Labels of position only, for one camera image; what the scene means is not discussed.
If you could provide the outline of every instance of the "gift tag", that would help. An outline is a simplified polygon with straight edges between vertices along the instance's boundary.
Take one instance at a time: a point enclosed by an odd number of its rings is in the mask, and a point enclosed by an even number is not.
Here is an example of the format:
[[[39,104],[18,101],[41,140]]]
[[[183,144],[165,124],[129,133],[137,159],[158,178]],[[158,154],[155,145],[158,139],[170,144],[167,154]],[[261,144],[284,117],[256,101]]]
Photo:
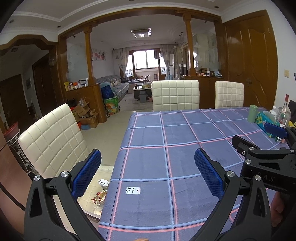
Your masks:
[[[131,194],[131,195],[139,195],[141,192],[140,188],[137,187],[126,187],[126,194]]]

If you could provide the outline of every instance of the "sofa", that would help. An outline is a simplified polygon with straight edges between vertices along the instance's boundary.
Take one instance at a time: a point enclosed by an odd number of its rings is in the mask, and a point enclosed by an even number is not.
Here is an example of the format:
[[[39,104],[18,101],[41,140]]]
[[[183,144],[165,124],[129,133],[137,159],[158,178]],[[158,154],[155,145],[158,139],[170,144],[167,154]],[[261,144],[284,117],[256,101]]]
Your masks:
[[[129,83],[122,83],[120,77],[117,75],[108,75],[105,77],[101,77],[98,78],[96,82],[109,82],[113,86],[113,89],[115,90],[115,94],[117,95],[119,101],[121,101],[122,98],[125,96],[129,87]]]

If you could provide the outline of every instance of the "human hand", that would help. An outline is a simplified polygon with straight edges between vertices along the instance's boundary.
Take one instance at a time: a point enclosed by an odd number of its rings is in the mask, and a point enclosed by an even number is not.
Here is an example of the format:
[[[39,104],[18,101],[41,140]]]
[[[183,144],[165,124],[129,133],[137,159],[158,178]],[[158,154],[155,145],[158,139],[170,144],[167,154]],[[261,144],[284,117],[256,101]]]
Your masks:
[[[283,219],[281,213],[285,208],[285,204],[280,195],[280,192],[276,192],[270,205],[271,225],[273,227],[276,227]]]

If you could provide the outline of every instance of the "white bottle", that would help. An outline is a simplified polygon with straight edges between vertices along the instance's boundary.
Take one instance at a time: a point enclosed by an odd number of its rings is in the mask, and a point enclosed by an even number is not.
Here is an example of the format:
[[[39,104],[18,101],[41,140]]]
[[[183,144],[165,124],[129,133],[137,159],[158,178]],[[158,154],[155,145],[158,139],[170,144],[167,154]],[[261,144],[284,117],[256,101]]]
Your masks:
[[[269,111],[276,118],[276,106],[272,107],[272,110]]]

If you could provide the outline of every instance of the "white leather chair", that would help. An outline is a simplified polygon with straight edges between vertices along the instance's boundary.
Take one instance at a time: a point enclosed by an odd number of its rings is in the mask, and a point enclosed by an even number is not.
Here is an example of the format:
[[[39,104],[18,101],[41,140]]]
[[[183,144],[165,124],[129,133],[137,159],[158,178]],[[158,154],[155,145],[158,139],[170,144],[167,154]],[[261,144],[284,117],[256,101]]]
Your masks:
[[[216,81],[215,109],[220,107],[242,107],[244,105],[244,84]]]
[[[195,110],[200,107],[198,80],[152,82],[153,111]]]
[[[77,162],[84,161],[90,154],[67,104],[31,125],[20,135],[18,143],[43,178],[56,177],[62,171],[70,171]],[[65,228],[74,232],[58,196],[53,198]]]

